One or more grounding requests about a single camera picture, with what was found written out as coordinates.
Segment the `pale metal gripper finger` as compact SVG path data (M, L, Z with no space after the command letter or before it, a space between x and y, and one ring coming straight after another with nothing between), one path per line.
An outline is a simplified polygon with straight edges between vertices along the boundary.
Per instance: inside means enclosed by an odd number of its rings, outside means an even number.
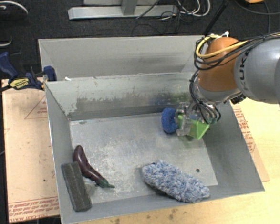
M177 130L176 130L176 133L177 135L180 137L180 136L191 136L191 126L192 124L190 123L185 123L185 124L182 124L181 127L179 127Z
M181 121L186 119L186 109L181 108L176 110L176 121Z

